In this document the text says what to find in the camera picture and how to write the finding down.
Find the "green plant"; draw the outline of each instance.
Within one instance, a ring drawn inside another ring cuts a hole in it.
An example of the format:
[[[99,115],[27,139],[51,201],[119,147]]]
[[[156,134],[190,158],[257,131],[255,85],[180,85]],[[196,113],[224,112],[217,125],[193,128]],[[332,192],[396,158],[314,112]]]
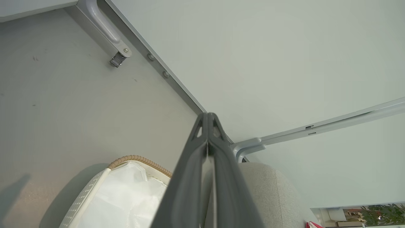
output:
[[[395,204],[371,205],[361,207],[362,218],[367,226],[403,225],[405,224],[405,207]]]

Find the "screw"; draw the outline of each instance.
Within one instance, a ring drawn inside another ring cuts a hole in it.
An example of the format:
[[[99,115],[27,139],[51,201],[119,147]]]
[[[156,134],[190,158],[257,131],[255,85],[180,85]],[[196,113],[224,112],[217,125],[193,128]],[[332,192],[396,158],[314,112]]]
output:
[[[150,60],[152,60],[152,61],[155,60],[155,57],[154,57],[151,53],[148,54],[148,58],[149,58]]]
[[[163,72],[163,76],[165,76],[166,78],[170,78],[170,74],[167,71]]]

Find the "red fabric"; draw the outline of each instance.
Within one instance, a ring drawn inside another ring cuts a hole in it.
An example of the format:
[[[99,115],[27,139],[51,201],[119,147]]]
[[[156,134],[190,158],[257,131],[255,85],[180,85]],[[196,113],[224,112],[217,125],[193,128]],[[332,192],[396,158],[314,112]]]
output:
[[[307,222],[307,228],[323,228],[314,222]]]

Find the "gray fabric cushion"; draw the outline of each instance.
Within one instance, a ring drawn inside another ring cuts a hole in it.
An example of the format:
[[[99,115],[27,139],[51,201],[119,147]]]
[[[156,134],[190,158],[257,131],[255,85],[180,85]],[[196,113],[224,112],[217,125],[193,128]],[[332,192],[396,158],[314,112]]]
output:
[[[240,163],[239,168],[266,227],[304,228],[306,222],[318,221],[280,171],[252,162]]]

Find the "gray floor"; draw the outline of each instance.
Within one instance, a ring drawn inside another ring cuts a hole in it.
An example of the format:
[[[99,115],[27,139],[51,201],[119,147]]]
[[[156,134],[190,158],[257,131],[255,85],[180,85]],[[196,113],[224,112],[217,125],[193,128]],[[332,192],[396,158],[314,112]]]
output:
[[[65,10],[0,24],[0,227],[58,227],[116,158],[181,154],[196,114],[129,42],[116,69],[86,32]]]

